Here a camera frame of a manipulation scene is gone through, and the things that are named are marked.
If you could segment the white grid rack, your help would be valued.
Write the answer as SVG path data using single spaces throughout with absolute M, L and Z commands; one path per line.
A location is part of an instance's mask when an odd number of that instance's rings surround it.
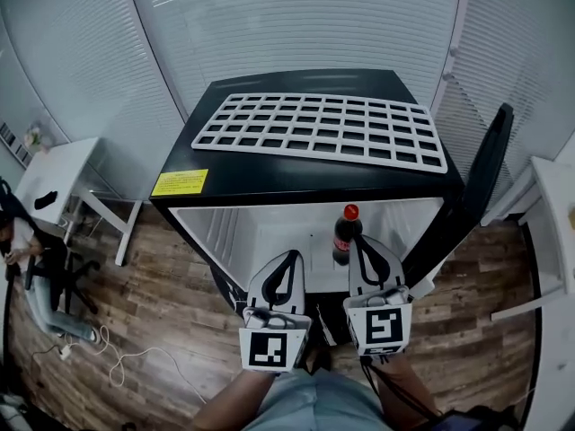
M 445 174 L 429 110 L 320 93 L 232 93 L 191 143 L 195 150 L 272 154 Z

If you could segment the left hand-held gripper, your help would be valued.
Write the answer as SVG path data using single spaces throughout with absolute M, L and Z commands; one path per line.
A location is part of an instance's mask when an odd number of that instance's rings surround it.
M 239 329 L 244 370 L 283 374 L 294 370 L 305 351 L 312 319 L 288 314 L 305 311 L 305 269 L 299 251 L 290 250 L 269 261 L 252 277 Z

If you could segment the person's right forearm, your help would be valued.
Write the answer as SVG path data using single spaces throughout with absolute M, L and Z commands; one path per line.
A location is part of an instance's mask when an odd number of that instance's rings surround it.
M 429 389 L 413 370 L 404 353 L 388 356 L 385 361 L 376 365 L 376 368 L 396 386 L 401 387 L 418 400 L 434 416 L 439 414 Z M 399 428 L 409 429 L 427 420 L 426 417 L 396 397 L 381 380 L 378 380 L 377 384 L 383 411 Z

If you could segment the pink flowers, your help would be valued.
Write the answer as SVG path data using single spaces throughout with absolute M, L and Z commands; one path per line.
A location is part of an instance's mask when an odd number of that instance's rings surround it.
M 32 123 L 29 125 L 23 139 L 27 150 L 31 154 L 36 154 L 38 151 L 43 152 L 45 150 L 42 130 L 40 125 L 37 123 Z

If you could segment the person's left forearm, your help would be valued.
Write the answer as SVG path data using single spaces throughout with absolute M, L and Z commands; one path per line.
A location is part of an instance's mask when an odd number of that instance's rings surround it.
M 242 370 L 192 421 L 193 431 L 241 431 L 257 416 L 276 375 Z

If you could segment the black recorder with screen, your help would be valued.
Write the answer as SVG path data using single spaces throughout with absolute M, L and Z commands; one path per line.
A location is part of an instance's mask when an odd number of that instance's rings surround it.
M 503 411 L 476 406 L 467 412 L 450 410 L 429 423 L 426 431 L 521 431 L 521 428 L 513 406 Z

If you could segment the dark cola bottle red cap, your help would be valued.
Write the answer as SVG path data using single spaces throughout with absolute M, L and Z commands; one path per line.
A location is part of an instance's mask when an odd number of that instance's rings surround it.
M 332 256 L 341 266 L 349 264 L 349 252 L 354 235 L 361 234 L 363 224 L 359 219 L 359 207 L 348 204 L 344 207 L 342 216 L 334 226 Z

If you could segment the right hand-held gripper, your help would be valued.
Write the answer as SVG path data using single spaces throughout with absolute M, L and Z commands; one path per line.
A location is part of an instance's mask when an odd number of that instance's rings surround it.
M 367 235 L 351 241 L 351 297 L 343 301 L 343 308 L 359 356 L 388 356 L 407 347 L 412 304 L 404 283 L 401 261 L 380 241 Z

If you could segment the person's black shoe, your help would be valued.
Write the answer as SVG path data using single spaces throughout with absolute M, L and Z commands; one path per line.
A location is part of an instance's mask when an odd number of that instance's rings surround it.
M 332 369 L 332 353 L 327 347 L 315 350 L 310 375 L 314 375 L 320 370 L 330 372 Z

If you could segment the wooden floor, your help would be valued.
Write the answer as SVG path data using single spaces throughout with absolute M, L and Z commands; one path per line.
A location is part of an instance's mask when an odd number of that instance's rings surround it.
M 138 217 L 126 262 L 113 259 L 118 233 L 87 214 L 73 245 L 101 264 L 84 282 L 96 326 L 111 347 L 91 356 L 31 317 L 22 283 L 8 305 L 5 376 L 27 404 L 32 431 L 185 431 L 200 402 L 238 371 L 239 318 L 209 266 L 151 206 Z M 537 320 L 493 322 L 491 313 L 533 294 L 525 234 L 513 221 L 475 229 L 453 252 L 435 290 L 414 307 L 408 356 L 442 410 L 513 406 L 525 416 L 534 394 Z

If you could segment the glass partition with blinds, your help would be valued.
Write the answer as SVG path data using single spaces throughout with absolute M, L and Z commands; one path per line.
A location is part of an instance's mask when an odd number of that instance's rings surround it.
M 211 83 L 319 68 L 397 73 L 462 174 L 510 104 L 501 195 L 575 134 L 575 0 L 0 0 L 0 125 L 99 138 L 106 195 L 149 195 Z

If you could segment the black mini fridge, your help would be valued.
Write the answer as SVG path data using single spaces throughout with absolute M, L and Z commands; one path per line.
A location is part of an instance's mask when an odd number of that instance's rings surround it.
M 208 169 L 197 195 L 152 197 L 152 204 L 209 264 L 217 287 L 237 313 L 252 277 L 285 251 L 300 252 L 311 338 L 350 340 L 343 301 L 349 264 L 332 256 L 334 226 L 348 204 L 359 207 L 361 234 L 401 261 L 409 298 L 479 224 L 507 150 L 514 111 L 500 105 L 466 176 L 444 146 L 445 174 L 272 154 L 195 150 L 191 143 L 232 93 L 320 93 L 418 103 L 391 70 L 313 69 L 248 75 L 212 83 L 191 113 L 163 172 Z

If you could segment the white table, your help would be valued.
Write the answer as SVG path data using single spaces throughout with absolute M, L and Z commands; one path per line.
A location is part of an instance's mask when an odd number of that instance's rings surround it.
M 82 171 L 98 142 L 97 137 L 88 138 L 54 146 L 47 152 L 36 153 L 15 190 L 15 196 L 32 218 L 50 224 L 57 224 L 64 214 L 69 198 L 73 195 L 78 196 L 82 202 L 121 233 L 115 258 L 115 264 L 121 267 L 143 202 L 135 201 L 128 220 L 124 221 L 81 182 Z M 57 200 L 44 209 L 35 210 L 34 200 L 52 190 L 58 192 Z
M 574 166 L 533 157 L 519 180 L 483 216 L 481 225 L 503 217 L 530 189 L 535 191 L 536 201 L 518 223 L 527 229 L 532 243 L 534 282 L 540 286 L 541 296 L 493 313 L 493 321 L 530 312 L 566 297 L 575 298 Z

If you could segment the yellow sticker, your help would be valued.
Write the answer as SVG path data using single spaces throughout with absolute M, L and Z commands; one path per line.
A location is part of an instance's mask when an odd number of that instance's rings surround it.
M 203 190 L 208 169 L 163 172 L 152 190 L 152 197 L 197 195 Z

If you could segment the person's light blue clothing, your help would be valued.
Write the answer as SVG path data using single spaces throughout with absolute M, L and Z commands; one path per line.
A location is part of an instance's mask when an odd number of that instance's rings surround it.
M 393 431 L 367 386 L 324 369 L 278 377 L 243 431 Z

